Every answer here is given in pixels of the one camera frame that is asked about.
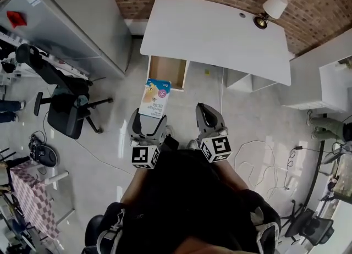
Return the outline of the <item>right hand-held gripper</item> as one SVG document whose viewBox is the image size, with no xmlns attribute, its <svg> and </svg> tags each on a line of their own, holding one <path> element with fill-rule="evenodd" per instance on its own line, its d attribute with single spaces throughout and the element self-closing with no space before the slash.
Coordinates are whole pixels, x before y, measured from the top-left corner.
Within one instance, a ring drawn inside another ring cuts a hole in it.
<svg viewBox="0 0 352 254">
<path fill-rule="evenodd" d="M 198 103 L 195 113 L 200 132 L 197 141 L 205 158 L 209 163 L 228 159 L 233 151 L 230 147 L 228 129 L 224 127 L 220 112 L 207 104 Z"/>
</svg>

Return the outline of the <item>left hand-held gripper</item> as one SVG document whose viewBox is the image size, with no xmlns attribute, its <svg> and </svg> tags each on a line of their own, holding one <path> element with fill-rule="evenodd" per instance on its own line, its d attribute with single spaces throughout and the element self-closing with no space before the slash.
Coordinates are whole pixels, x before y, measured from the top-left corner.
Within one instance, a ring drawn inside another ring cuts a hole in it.
<svg viewBox="0 0 352 254">
<path fill-rule="evenodd" d="M 136 169 L 153 169 L 161 153 L 161 146 L 165 140 L 164 131 L 167 126 L 167 116 L 158 122 L 152 134 L 144 136 L 137 108 L 128 122 L 130 146 L 132 148 L 131 163 Z"/>
</svg>

